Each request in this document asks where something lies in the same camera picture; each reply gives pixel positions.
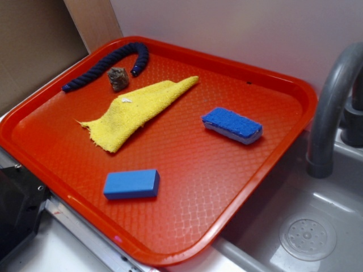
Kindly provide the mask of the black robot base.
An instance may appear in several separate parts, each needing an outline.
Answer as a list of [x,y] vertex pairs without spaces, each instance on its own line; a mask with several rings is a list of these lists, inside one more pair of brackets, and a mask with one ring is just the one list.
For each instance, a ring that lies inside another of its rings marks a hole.
[[38,232],[48,187],[21,164],[1,169],[1,263]]

